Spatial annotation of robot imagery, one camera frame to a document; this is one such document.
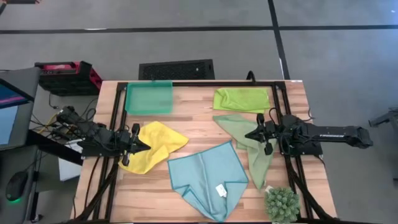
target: blue cloth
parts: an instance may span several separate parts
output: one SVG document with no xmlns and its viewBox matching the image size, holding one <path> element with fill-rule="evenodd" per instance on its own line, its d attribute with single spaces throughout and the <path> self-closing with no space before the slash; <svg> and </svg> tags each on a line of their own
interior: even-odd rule
<svg viewBox="0 0 398 224">
<path fill-rule="evenodd" d="M 248 177 L 231 141 L 168 161 L 172 188 L 204 216 L 222 222 L 238 204 Z M 216 186 L 223 184 L 227 196 Z"/>
<path fill-rule="evenodd" d="M 0 109 L 0 144 L 8 144 L 18 106 Z"/>
</svg>

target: black line on floor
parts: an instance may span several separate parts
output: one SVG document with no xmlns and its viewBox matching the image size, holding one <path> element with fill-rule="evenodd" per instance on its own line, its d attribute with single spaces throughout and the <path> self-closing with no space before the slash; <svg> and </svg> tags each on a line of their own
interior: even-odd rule
<svg viewBox="0 0 398 224">
<path fill-rule="evenodd" d="M 279 30 L 376 30 L 398 29 L 398 25 L 355 25 L 355 26 L 280 26 Z"/>
<path fill-rule="evenodd" d="M 2 12 L 4 12 L 4 9 L 6 8 L 6 6 L 7 6 L 6 3 L 1 4 L 1 6 L 0 6 L 0 16 L 1 16 Z"/>
<path fill-rule="evenodd" d="M 287 68 L 287 61 L 286 61 L 286 56 L 285 56 L 284 45 L 282 43 L 282 37 L 280 36 L 278 20 L 276 17 L 274 1 L 268 0 L 268 6 L 269 6 L 269 12 L 271 14 L 272 26 L 274 28 L 276 47 L 278 50 L 280 63 L 282 65 L 282 73 L 283 73 L 285 80 L 290 80 L 289 69 Z"/>
<path fill-rule="evenodd" d="M 260 31 L 273 30 L 272 26 L 203 26 L 203 27 L 143 27 L 110 29 L 39 29 L 0 30 L 0 34 L 103 34 L 135 32 L 196 32 L 196 31 Z"/>
<path fill-rule="evenodd" d="M 0 14 L 6 4 L 0 7 Z M 142 27 L 107 29 L 22 29 L 0 30 L 0 34 L 111 34 L 111 33 L 150 33 L 150 32 L 198 32 L 198 31 L 262 31 L 274 30 L 274 26 L 201 26 L 201 27 Z M 277 26 L 281 30 L 384 30 L 398 29 L 398 25 L 355 25 L 355 26 Z"/>
</svg>

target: wooden tabletop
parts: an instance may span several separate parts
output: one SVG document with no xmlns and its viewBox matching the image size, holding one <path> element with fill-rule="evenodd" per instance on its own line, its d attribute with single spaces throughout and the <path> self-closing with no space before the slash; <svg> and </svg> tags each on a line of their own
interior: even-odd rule
<svg viewBox="0 0 398 224">
<path fill-rule="evenodd" d="M 103 82 L 96 107 L 95 122 L 109 127 L 111 113 L 116 94 L 117 81 Z M 174 87 L 174 108 L 170 115 L 164 116 L 131 116 L 126 118 L 126 124 L 131 126 L 139 123 L 141 126 L 151 121 L 160 121 L 166 126 L 189 138 L 188 144 L 171 153 L 169 159 L 188 156 L 190 154 L 209 149 L 231 139 L 214 121 L 214 115 L 236 114 L 234 111 L 213 110 L 214 91 L 221 86 L 212 87 Z M 301 81 L 286 81 L 292 114 L 307 119 L 308 101 Z M 272 90 L 267 88 L 271 107 L 274 105 Z M 279 101 L 283 105 L 282 94 Z M 121 95 L 116 127 L 119 126 L 123 109 L 124 92 Z M 256 114 L 241 113 L 245 118 L 256 120 Z M 247 152 L 236 149 L 240 161 L 249 177 L 249 184 L 234 211 L 226 222 L 266 222 L 269 221 L 264 208 L 264 189 L 258 191 L 251 181 L 248 167 Z M 80 214 L 84 207 L 84 200 L 88 180 L 96 158 L 84 161 L 81 176 L 76 191 L 76 212 Z M 303 168 L 309 191 L 327 213 L 335 217 L 335 207 L 331 197 L 328 179 L 323 164 L 314 156 L 302 156 Z M 88 201 L 96 193 L 100 178 L 102 159 L 95 169 L 93 181 L 89 191 Z M 266 175 L 267 185 L 273 187 L 288 187 L 287 171 L 284 158 L 278 149 Z M 100 218 L 104 217 L 108 190 L 101 203 Z M 181 196 L 171 189 L 167 160 L 157 164 L 147 174 L 139 175 L 119 169 L 116 190 L 113 201 L 111 222 L 212 222 L 196 211 Z"/>
</svg>

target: computer mouse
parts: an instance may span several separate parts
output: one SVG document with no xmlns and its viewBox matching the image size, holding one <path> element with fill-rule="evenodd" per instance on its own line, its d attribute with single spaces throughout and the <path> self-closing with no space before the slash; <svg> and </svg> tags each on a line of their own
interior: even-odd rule
<svg viewBox="0 0 398 224">
<path fill-rule="evenodd" d="M 28 172 L 20 171 L 16 172 L 7 184 L 6 187 L 6 198 L 12 202 L 22 197 L 24 194 L 25 184 L 27 182 Z"/>
</svg>

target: white tag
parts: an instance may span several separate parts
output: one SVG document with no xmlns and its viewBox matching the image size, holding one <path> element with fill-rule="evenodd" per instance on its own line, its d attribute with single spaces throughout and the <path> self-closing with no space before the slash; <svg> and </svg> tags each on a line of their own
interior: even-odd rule
<svg viewBox="0 0 398 224">
<path fill-rule="evenodd" d="M 269 193 L 269 190 L 273 189 L 273 187 L 271 187 L 270 185 L 268 185 L 268 187 L 266 188 L 266 192 Z"/>
<path fill-rule="evenodd" d="M 217 190 L 218 194 L 220 195 L 220 197 L 226 197 L 226 190 L 225 190 L 223 184 L 220 184 L 219 186 L 217 186 L 216 190 Z"/>
</svg>

